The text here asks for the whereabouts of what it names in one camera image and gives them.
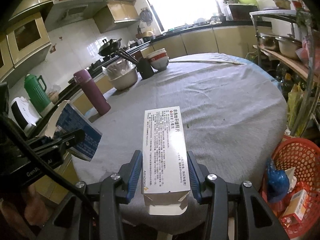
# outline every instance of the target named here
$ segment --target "blue gripper pad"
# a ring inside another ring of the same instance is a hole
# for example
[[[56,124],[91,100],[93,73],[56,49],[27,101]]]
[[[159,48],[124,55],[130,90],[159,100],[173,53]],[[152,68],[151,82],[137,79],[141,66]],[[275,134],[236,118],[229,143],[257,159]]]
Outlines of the blue gripper pad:
[[[190,187],[192,190],[193,197],[197,200],[198,203],[201,201],[200,194],[200,183],[196,176],[196,171],[188,158],[188,167],[189,167],[189,179],[190,179]]]
[[[132,172],[128,181],[128,193],[126,197],[128,202],[130,202],[133,199],[134,193],[136,192],[141,168],[142,168],[142,152],[139,153],[136,159],[136,162],[132,168]]]

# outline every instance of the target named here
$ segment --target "black cup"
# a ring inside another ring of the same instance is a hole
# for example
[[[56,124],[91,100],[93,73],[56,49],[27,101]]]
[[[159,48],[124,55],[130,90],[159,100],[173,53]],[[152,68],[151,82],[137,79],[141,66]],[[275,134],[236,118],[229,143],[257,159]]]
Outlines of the black cup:
[[[140,72],[142,79],[147,79],[153,76],[153,69],[146,58],[140,59],[136,66],[138,72]]]

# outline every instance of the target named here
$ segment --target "blue plastic bag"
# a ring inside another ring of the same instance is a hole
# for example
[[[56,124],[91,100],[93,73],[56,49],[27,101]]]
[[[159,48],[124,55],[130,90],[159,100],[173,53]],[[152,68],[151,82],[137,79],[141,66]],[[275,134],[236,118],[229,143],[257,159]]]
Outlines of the blue plastic bag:
[[[290,181],[284,170],[277,170],[271,158],[267,160],[267,200],[276,203],[287,195]]]

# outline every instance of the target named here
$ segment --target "black cable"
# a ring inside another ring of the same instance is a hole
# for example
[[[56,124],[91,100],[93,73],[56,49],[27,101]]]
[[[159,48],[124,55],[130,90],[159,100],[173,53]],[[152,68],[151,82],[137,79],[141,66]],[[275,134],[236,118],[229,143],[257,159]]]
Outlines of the black cable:
[[[72,185],[69,181],[64,179],[62,176],[57,174],[51,167],[45,163],[32,149],[31,147],[23,140],[19,133],[7,123],[5,117],[0,114],[0,129],[8,136],[8,138],[19,148],[19,150],[33,163],[37,164],[37,167],[53,181],[64,187],[66,190],[70,191],[76,195],[83,203],[87,211],[94,217],[96,220],[99,219],[97,212],[94,210],[93,206],[89,199],[82,194],[78,188]]]

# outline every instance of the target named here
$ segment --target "screw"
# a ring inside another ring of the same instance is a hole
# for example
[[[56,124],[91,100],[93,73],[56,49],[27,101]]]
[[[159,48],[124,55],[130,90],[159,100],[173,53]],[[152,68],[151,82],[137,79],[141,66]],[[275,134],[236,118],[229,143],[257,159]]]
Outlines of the screw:
[[[244,185],[245,187],[251,187],[251,186],[252,186],[252,183],[251,183],[250,181],[248,181],[248,180],[245,180],[245,181],[243,182],[243,185]]]
[[[120,179],[120,177],[121,176],[118,173],[114,173],[114,174],[111,175],[111,179],[114,179],[114,180]]]
[[[216,179],[217,179],[217,175],[215,175],[215,174],[209,174],[209,175],[207,176],[207,178],[208,178],[209,180],[216,180]]]
[[[82,188],[84,186],[84,184],[85,183],[83,181],[79,181],[79,182],[76,183],[76,187]]]

